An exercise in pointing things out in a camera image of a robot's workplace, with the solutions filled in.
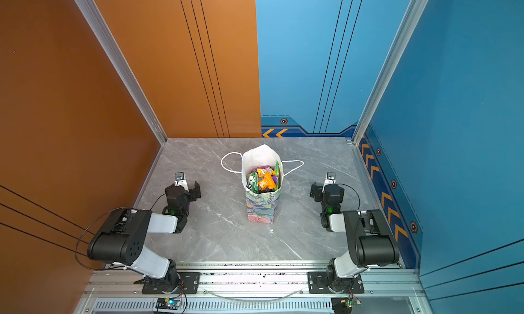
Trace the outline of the aluminium front rail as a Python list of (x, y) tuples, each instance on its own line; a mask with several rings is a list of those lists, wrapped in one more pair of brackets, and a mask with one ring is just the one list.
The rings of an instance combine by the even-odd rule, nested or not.
[[(361, 274), (363, 294), (311, 294), (308, 272), (324, 261), (179, 263), (178, 272), (200, 272), (197, 294), (145, 295), (139, 276), (127, 270), (92, 274), (77, 313), (348, 313), (341, 300), (357, 298), (351, 313), (430, 313), (417, 274), (401, 266), (372, 267)], [(178, 311), (156, 311), (158, 298), (177, 298)]]

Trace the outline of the right aluminium frame post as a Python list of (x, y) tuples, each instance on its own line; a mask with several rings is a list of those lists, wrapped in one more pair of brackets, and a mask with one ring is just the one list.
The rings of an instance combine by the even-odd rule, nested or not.
[(379, 103), (397, 69), (398, 63), (403, 56), (407, 45), (415, 31), (418, 22), (428, 4), (429, 0), (410, 0), (403, 19), (397, 29), (391, 47), (385, 58), (383, 66), (377, 76), (377, 80), (371, 90), (367, 103), (364, 106), (361, 117), (352, 136), (352, 144), (358, 146), (366, 132), (368, 125), (379, 106)]

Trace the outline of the aluminium frame post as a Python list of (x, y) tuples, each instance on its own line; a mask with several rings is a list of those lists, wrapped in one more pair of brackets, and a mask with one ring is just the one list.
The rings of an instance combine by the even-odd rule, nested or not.
[(385, 58), (383, 66), (377, 76), (377, 80), (371, 90), (367, 103), (364, 106), (361, 117), (352, 136), (352, 144), (358, 146), (366, 132), (368, 125), (379, 106), (379, 103), (397, 69), (398, 63), (403, 56), (407, 45), (415, 31), (418, 22), (428, 4), (429, 0), (410, 0), (403, 19), (397, 29), (391, 47)]
[(145, 121), (157, 138), (159, 144), (164, 146), (168, 140), (165, 130), (160, 123), (154, 109), (150, 105), (142, 87), (140, 86), (134, 72), (122, 53), (116, 39), (107, 25), (101, 11), (94, 0), (74, 0), (83, 17), (93, 31), (97, 41), (109, 58), (113, 68), (119, 75), (121, 81), (127, 88), (136, 106), (143, 115)]

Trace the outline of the green Lays chips bag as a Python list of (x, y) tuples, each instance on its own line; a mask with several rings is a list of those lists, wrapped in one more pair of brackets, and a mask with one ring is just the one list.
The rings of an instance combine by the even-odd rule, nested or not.
[(275, 191), (276, 191), (276, 190), (278, 190), (281, 187), (281, 180), (282, 180), (282, 177), (281, 177), (282, 176), (282, 174), (281, 174), (281, 164), (278, 161), (276, 162), (274, 171), (275, 171), (275, 175), (272, 176), (272, 177), (273, 177), (274, 183), (276, 185), (276, 188), (275, 188)]

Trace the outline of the green circuit board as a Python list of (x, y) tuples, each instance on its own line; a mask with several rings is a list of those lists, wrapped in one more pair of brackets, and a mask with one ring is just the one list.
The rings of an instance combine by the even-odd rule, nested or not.
[(182, 308), (183, 302), (177, 298), (158, 298), (156, 301), (156, 311), (178, 311)]
[(341, 305), (348, 313), (351, 313), (353, 308), (361, 305), (361, 301), (357, 298), (347, 298), (345, 300), (341, 300)]

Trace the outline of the magenta grape candy bag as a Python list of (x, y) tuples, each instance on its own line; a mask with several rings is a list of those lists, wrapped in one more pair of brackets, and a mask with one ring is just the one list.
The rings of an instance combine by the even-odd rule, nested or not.
[(270, 175), (273, 175), (273, 172), (274, 172), (274, 169), (271, 168), (271, 166), (263, 166), (263, 167), (259, 167), (257, 169), (264, 169), (266, 171), (266, 173), (269, 173)]

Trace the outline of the left green circuit board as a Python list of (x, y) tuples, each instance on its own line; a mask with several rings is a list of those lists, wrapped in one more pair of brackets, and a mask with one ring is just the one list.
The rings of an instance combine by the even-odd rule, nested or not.
[(178, 311), (182, 308), (183, 302), (177, 298), (158, 298), (156, 301), (156, 311)]

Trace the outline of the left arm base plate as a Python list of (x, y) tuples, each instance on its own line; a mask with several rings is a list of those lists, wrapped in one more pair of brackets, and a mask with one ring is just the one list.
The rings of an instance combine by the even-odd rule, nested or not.
[(145, 295), (195, 295), (199, 289), (200, 278), (200, 272), (179, 272), (171, 282), (166, 279), (146, 278), (141, 293)]

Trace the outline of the floral white paper bag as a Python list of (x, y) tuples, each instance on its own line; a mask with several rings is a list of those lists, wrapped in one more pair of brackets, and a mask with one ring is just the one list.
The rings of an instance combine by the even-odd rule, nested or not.
[[(240, 157), (240, 170), (233, 170), (225, 165), (225, 159), (231, 155), (237, 155)], [(259, 190), (258, 194), (249, 191), (247, 187), (247, 177), (249, 174), (263, 166), (271, 166), (271, 168), (274, 169), (277, 161), (281, 164), (281, 187), (276, 191), (275, 189), (271, 191)], [(304, 161), (283, 161), (277, 152), (275, 152), (270, 146), (263, 144), (262, 146), (248, 150), (243, 154), (240, 152), (229, 152), (225, 154), (221, 158), (221, 166), (228, 172), (240, 175), (245, 193), (248, 220), (252, 223), (272, 224), (275, 219), (278, 199), (281, 196), (285, 178), (290, 173), (303, 167)]]

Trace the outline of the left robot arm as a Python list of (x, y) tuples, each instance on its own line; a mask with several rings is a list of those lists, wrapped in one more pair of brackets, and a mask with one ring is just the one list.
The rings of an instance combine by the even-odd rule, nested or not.
[(145, 245), (149, 234), (179, 234), (188, 222), (190, 204), (201, 198), (198, 182), (192, 188), (180, 180), (165, 189), (167, 205), (160, 214), (152, 210), (118, 208), (91, 239), (89, 259), (120, 265), (143, 276), (135, 283), (143, 294), (194, 294), (199, 274), (180, 274), (176, 262), (162, 257)]

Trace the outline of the orange cracker snack packet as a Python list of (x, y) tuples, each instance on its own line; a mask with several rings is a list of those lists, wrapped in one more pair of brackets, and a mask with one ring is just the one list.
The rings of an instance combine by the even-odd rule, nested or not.
[(270, 172), (265, 172), (259, 177), (258, 188), (260, 191), (271, 191), (276, 188), (276, 183), (273, 179), (273, 175)]

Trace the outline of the left aluminium frame post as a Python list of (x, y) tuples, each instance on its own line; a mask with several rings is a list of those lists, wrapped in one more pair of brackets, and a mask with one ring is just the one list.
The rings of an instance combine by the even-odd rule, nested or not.
[(160, 123), (154, 109), (150, 105), (142, 87), (140, 86), (134, 72), (122, 53), (116, 39), (107, 25), (101, 11), (94, 0), (74, 0), (83, 17), (93, 31), (97, 41), (109, 58), (113, 68), (119, 75), (121, 81), (127, 88), (136, 106), (143, 115), (145, 121), (157, 138), (159, 144), (164, 146), (168, 140), (165, 130)]

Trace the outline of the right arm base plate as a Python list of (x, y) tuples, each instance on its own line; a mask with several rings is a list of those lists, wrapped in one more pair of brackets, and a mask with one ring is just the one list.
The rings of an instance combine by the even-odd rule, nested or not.
[(308, 290), (311, 294), (363, 294), (361, 276), (341, 279), (327, 272), (308, 272)]

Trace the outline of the yellow green candy bag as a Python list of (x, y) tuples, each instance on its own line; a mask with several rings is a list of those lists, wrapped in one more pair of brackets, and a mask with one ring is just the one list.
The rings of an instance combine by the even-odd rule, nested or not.
[(256, 171), (250, 173), (247, 177), (247, 187), (254, 194), (259, 193), (259, 177)]

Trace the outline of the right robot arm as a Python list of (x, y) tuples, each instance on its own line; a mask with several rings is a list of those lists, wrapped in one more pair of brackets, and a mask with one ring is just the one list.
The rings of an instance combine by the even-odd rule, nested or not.
[(346, 236), (347, 251), (330, 260), (323, 272), (308, 273), (312, 294), (362, 294), (361, 274), (397, 264), (397, 242), (381, 210), (341, 210), (345, 189), (337, 184), (312, 184), (310, 197), (321, 204), (321, 225)]

